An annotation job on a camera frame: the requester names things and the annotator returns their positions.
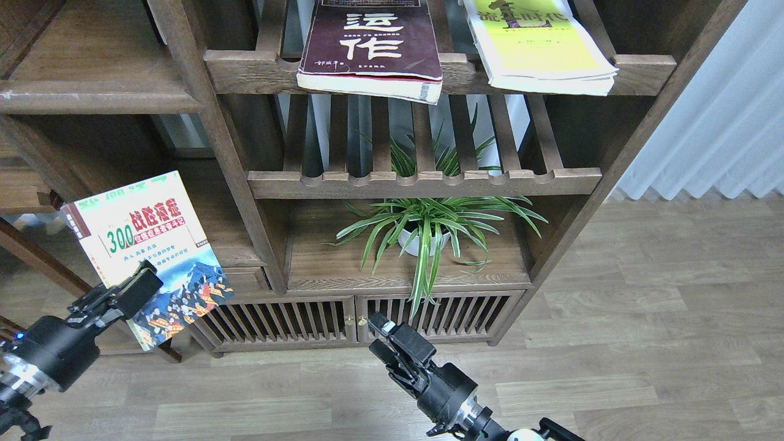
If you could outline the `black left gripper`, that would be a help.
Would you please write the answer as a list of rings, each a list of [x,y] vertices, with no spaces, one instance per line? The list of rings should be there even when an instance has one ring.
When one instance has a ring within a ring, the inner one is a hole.
[[[2,385],[22,396],[47,388],[64,393],[100,355],[95,338],[118,319],[131,319],[163,282],[150,262],[114,287],[93,287],[69,307],[64,319],[46,315],[17,335],[3,354]]]

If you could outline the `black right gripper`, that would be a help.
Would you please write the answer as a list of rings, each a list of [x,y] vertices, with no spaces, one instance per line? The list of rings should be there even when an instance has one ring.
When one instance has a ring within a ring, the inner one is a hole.
[[[478,383],[453,363],[431,363],[436,349],[409,324],[397,324],[376,312],[369,328],[386,338],[375,339],[369,350],[381,360],[389,377],[407,393],[421,393],[417,407],[435,424],[467,426],[475,418]]]

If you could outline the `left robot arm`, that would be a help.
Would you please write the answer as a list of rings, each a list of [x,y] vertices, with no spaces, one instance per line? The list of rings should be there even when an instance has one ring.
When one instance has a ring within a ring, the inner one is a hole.
[[[47,388],[67,391],[100,355],[95,338],[118,319],[131,319],[160,289],[163,282],[148,260],[114,287],[100,284],[76,299],[70,315],[45,315],[14,340],[2,343],[2,433],[18,425],[23,440],[47,439],[51,426],[42,427],[28,412],[31,397]]]

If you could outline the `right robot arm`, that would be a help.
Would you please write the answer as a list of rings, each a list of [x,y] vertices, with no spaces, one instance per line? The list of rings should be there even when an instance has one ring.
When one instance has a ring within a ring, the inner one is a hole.
[[[434,422],[429,437],[451,434],[459,440],[580,440],[549,418],[538,429],[508,431],[492,419],[492,410],[477,402],[478,384],[453,363],[432,362],[436,349],[409,324],[397,324],[379,312],[369,326],[387,342],[375,339],[369,350],[385,363],[389,376]]]

